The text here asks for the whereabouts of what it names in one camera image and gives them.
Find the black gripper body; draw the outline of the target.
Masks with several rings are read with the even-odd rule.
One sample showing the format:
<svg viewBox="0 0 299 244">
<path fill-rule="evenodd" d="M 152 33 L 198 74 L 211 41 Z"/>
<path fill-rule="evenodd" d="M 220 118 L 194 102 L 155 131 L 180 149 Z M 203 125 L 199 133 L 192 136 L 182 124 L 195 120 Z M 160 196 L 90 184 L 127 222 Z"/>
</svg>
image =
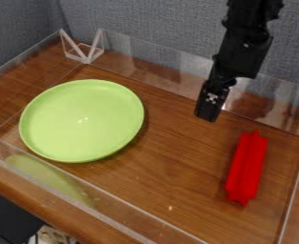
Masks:
<svg viewBox="0 0 299 244">
<path fill-rule="evenodd" d="M 266 27 L 227 29 L 220 50 L 214 56 L 207 80 L 210 91 L 231 87 L 238 77 L 258 77 L 273 41 Z"/>
</svg>

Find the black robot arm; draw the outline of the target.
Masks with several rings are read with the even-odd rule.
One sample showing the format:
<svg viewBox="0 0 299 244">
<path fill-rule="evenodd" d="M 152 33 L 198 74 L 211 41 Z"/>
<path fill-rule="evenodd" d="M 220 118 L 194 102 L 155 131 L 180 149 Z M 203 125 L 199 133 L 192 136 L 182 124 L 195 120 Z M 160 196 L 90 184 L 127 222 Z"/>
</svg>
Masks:
<svg viewBox="0 0 299 244">
<path fill-rule="evenodd" d="M 239 77 L 255 79 L 274 36 L 267 23 L 281 17 L 285 0 L 228 0 L 226 35 L 206 80 L 195 115 L 215 122 Z"/>
</svg>

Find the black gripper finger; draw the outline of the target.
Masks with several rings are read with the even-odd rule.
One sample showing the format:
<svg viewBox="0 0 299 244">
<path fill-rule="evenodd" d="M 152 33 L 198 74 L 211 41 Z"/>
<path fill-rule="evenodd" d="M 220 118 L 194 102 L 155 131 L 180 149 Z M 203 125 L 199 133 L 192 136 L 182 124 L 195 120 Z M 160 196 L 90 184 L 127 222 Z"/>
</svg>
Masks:
<svg viewBox="0 0 299 244">
<path fill-rule="evenodd" d="M 230 88 L 222 88 L 219 91 L 214 91 L 208 83 L 204 83 L 196 103 L 195 115 L 208 122 L 215 122 L 230 92 Z"/>
</svg>

